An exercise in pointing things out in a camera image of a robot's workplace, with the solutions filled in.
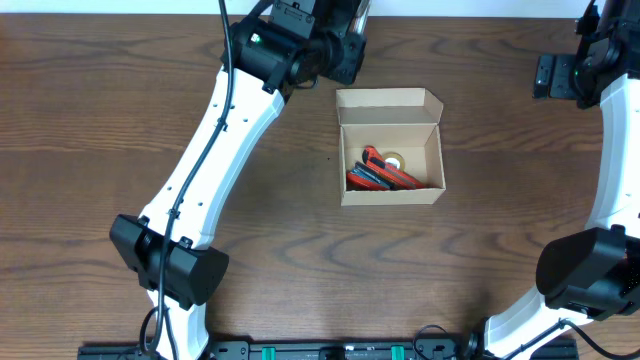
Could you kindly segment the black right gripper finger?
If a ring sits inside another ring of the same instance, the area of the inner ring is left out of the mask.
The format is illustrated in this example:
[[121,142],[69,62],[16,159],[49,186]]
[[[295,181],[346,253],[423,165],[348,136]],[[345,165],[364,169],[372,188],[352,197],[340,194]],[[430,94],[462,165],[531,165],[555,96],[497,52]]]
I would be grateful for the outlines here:
[[575,56],[558,54],[553,56],[553,69],[549,96],[555,99],[576,99],[573,89]]
[[554,68],[554,55],[545,54],[538,58],[532,92],[532,97],[534,99],[543,99],[550,96]]

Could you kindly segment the cardboard box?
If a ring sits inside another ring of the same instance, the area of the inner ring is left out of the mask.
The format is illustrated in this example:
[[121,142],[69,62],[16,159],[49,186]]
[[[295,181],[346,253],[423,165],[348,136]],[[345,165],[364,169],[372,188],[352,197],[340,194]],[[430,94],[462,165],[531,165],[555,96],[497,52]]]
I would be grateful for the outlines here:
[[[339,124],[340,200],[343,206],[432,205],[446,190],[439,123],[443,103],[424,88],[340,89],[336,92]],[[373,146],[381,154],[399,153],[405,173],[425,187],[369,191],[352,185],[346,174]]]

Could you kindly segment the yellow clear tape roll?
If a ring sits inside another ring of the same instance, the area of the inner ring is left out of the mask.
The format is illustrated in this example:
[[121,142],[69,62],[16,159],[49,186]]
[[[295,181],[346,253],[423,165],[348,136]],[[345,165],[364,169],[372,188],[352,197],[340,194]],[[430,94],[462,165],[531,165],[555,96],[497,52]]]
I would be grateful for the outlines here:
[[399,153],[387,152],[382,155],[382,158],[386,163],[394,166],[400,171],[403,171],[405,169],[405,160]]

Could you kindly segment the red black stapler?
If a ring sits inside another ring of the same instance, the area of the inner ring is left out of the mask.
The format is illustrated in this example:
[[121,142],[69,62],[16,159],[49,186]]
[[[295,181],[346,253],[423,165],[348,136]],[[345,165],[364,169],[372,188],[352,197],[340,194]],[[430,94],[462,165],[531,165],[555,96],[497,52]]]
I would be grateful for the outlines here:
[[392,182],[384,179],[362,162],[355,163],[354,167],[346,174],[346,180],[356,187],[369,191],[396,189]]

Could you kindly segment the red utility knife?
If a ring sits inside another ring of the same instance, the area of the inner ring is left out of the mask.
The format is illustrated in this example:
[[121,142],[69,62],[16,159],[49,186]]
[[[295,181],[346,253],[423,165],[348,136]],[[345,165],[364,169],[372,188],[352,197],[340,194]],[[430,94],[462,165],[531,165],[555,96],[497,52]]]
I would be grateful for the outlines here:
[[397,190],[416,190],[425,187],[425,185],[415,177],[386,162],[373,146],[367,146],[363,150],[362,160],[367,167],[379,177],[390,182]]

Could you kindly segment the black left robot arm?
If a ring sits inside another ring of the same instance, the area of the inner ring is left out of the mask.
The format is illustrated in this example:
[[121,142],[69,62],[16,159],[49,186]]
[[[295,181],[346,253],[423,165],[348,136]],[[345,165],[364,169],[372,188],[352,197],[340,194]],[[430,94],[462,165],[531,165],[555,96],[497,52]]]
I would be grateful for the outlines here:
[[229,264],[212,245],[225,201],[295,91],[322,77],[355,81],[369,9],[365,0],[260,1],[241,21],[223,21],[222,65],[196,132],[142,212],[117,216],[109,232],[152,302],[139,332],[142,355],[206,354],[206,304]]

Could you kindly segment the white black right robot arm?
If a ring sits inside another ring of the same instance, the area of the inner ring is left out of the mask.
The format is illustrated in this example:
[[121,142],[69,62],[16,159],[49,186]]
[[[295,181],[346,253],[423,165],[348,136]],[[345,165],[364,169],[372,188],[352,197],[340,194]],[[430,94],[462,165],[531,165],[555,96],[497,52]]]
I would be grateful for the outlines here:
[[575,32],[575,53],[540,56],[533,95],[600,109],[593,208],[583,231],[545,246],[535,285],[483,319],[459,359],[567,359],[555,341],[569,330],[612,359],[584,326],[639,309],[639,0],[590,2]]

